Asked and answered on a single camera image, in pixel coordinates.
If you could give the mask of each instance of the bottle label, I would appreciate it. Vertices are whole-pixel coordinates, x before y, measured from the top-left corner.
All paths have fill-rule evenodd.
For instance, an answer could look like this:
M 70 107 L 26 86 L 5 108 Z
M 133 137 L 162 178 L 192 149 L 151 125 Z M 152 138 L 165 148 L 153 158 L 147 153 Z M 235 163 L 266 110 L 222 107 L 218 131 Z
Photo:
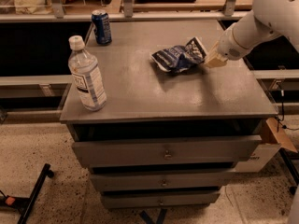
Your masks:
M 92 95 L 87 88 L 86 77 L 73 73 L 73 78 L 82 103 L 86 106 L 94 106 Z
M 99 67 L 96 65 L 90 73 L 72 73 L 74 83 L 82 103 L 89 107 L 101 105 L 107 99 Z

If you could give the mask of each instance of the gray cabinet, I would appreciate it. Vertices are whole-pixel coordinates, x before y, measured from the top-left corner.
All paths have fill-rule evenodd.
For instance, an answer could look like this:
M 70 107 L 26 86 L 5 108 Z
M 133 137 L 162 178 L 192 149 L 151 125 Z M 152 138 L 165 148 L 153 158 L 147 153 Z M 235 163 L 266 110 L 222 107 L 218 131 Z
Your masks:
M 276 109 L 242 62 L 169 76 L 149 60 L 157 44 L 196 35 L 209 49 L 221 34 L 216 21 L 112 22 L 111 31 L 109 46 L 99 47 L 93 33 L 87 44 L 99 60 L 106 106 L 86 110 L 72 86 L 61 115 L 103 206 L 216 202 Z

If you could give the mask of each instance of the cardboard box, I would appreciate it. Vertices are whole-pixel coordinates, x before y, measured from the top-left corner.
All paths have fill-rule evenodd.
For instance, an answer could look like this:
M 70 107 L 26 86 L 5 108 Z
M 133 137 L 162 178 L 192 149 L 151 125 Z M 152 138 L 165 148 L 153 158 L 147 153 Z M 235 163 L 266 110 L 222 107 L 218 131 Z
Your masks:
M 274 118 L 263 123 L 260 136 L 262 143 L 256 147 L 248 161 L 240 161 L 235 171 L 238 173 L 258 173 L 274 157 L 281 147 L 298 152 L 291 139 L 285 134 Z

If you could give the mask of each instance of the metal stand leg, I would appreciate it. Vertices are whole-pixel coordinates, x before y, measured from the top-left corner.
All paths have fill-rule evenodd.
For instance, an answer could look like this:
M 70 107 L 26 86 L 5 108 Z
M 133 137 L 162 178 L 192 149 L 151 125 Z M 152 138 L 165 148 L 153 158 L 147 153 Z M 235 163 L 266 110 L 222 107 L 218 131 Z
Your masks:
M 50 165 L 47 163 L 44 165 L 44 168 L 41 171 L 39 178 L 36 181 L 36 185 L 35 185 L 33 191 L 31 192 L 31 195 L 29 198 L 5 196 L 4 199 L 0 200 L 1 201 L 0 206 L 17 209 L 21 213 L 18 224 L 26 223 L 27 218 L 29 217 L 31 210 L 35 204 L 38 193 L 44 184 L 46 176 L 49 178 L 54 177 L 54 172 L 52 170 L 50 170 Z M 7 200 L 9 198 L 11 198 L 13 200 L 12 204 L 7 203 Z
M 279 151 L 282 159 L 284 160 L 284 162 L 286 163 L 291 175 L 292 175 L 292 178 L 294 179 L 294 181 L 296 182 L 296 184 L 298 185 L 299 184 L 299 174 L 298 174 L 298 171 L 296 169 L 296 167 L 293 165 L 292 163 L 292 159 L 290 159 L 290 157 L 288 156 L 286 150 L 284 148 L 281 148 L 280 151 Z M 297 190 L 297 187 L 290 187 L 290 193 L 291 194 L 295 194 Z

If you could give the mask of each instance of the drawer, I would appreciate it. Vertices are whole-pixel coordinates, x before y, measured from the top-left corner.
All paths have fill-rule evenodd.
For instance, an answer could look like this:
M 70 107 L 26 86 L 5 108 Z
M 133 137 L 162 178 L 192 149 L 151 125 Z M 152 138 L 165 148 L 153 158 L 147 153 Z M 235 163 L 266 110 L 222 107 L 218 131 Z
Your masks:
M 82 167 L 246 161 L 259 135 L 76 142 Z
M 182 191 L 137 195 L 101 196 L 102 204 L 107 209 L 130 207 L 163 207 L 173 205 L 210 204 L 220 196 L 218 191 Z
M 98 191 L 221 187 L 233 178 L 235 169 L 179 170 L 91 175 Z

